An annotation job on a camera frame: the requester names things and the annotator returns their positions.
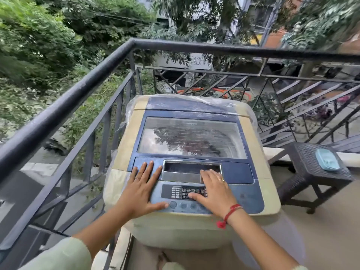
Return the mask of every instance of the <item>blue soap dish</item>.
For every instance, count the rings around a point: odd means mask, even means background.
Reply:
[[[317,149],[315,152],[317,162],[320,167],[326,171],[338,171],[340,165],[335,157],[335,155],[327,149]]]

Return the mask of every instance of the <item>dark brown stool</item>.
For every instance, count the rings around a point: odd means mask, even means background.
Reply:
[[[323,148],[334,153],[340,165],[340,170],[330,172],[322,169],[317,162],[315,152],[317,149]],[[281,159],[285,155],[289,155],[294,166],[295,174],[277,188],[277,193],[281,204],[291,206],[307,207],[308,214],[314,214],[315,209],[323,204],[326,200],[338,193],[342,188],[353,181],[353,177],[349,169],[341,161],[335,150],[329,146],[293,142],[285,147],[285,149],[268,161],[269,165]],[[324,192],[321,192],[319,185],[330,186]],[[292,199],[296,194],[300,193],[308,186],[312,186],[317,199],[315,201],[305,201]]]

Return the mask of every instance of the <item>washing machine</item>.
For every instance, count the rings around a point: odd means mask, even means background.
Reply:
[[[106,209],[117,202],[134,166],[151,160],[154,167],[163,166],[150,201],[166,201],[169,207],[125,224],[142,244],[204,250],[231,242],[232,228],[218,228],[219,218],[188,198],[190,192],[207,195],[200,170],[220,172],[257,222],[276,220],[280,201],[256,132],[256,117],[247,104],[182,95],[137,96],[128,104],[126,121],[108,171],[104,201]]]

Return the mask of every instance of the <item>round button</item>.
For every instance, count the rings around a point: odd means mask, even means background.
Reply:
[[[171,201],[171,202],[170,202],[170,207],[171,207],[172,209],[174,209],[174,208],[176,207],[176,202],[175,202],[175,201]]]

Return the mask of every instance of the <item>hand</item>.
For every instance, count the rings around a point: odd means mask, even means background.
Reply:
[[[159,178],[162,169],[162,166],[159,166],[150,180],[148,180],[153,166],[154,161],[151,161],[147,169],[145,169],[146,162],[144,162],[139,172],[137,172],[137,167],[133,167],[129,181],[115,205],[115,207],[121,208],[121,211],[127,215],[129,220],[155,210],[165,209],[169,206],[166,202],[156,204],[149,202],[151,190]]]
[[[221,174],[212,169],[209,171],[201,170],[200,174],[206,186],[207,198],[194,192],[188,194],[189,198],[198,201],[216,216],[224,218],[230,207],[238,203],[231,189]]]

